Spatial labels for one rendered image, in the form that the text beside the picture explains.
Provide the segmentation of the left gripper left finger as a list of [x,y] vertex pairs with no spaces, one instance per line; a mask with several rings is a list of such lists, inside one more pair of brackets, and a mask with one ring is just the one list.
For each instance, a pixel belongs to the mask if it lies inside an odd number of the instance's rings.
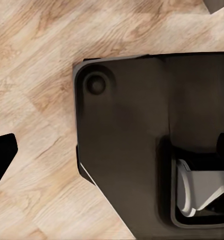
[[13,133],[0,136],[0,180],[17,152],[18,145]]

